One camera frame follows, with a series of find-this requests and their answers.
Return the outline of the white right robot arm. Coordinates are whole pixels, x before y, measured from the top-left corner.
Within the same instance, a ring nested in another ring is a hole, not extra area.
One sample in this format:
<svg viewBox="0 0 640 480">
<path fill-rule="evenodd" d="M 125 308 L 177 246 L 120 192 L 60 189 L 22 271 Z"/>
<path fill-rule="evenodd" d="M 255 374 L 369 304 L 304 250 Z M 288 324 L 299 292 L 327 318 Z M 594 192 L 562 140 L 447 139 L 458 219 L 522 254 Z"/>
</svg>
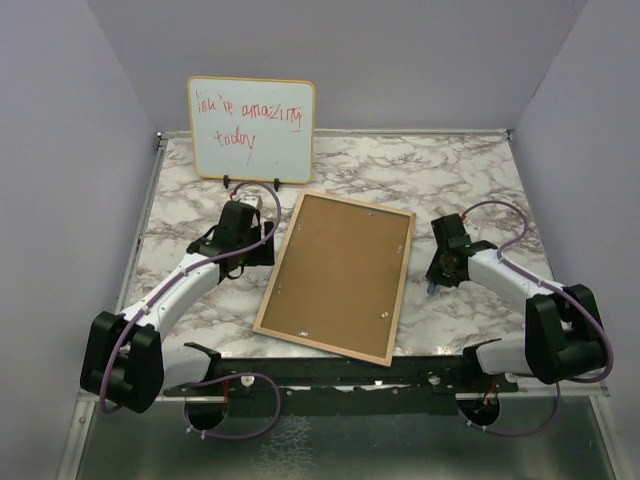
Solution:
<svg viewBox="0 0 640 480">
<path fill-rule="evenodd" d="M 436 252 L 426 272 L 434 287 L 481 285 L 506 301 L 524 318 L 524 333 L 467 347 L 470 360 L 459 367 L 461 383 L 481 391 L 497 374 L 532 376 L 544 384 L 564 380 L 598 382 L 611 372 L 613 353 L 605 338 L 591 290 L 568 287 L 537 277 L 509 261 L 486 240 L 474 241 L 462 216 L 431 222 Z"/>
</svg>

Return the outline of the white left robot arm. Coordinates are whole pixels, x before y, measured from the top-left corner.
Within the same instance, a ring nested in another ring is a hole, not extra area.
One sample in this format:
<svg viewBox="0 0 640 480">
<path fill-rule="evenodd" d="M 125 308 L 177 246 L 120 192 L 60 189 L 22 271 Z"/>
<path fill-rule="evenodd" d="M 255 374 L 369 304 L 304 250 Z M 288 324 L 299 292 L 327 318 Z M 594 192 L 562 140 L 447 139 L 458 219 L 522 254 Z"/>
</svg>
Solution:
<svg viewBox="0 0 640 480">
<path fill-rule="evenodd" d="M 93 320 L 80 375 L 83 390 L 115 408 L 147 410 L 163 391 L 188 385 L 206 395 L 220 385 L 218 352 L 194 342 L 164 349 L 168 334 L 206 293 L 245 268 L 275 262 L 275 225 L 258 195 L 228 201 L 216 225 L 191 242 L 178 266 L 135 304 Z"/>
</svg>

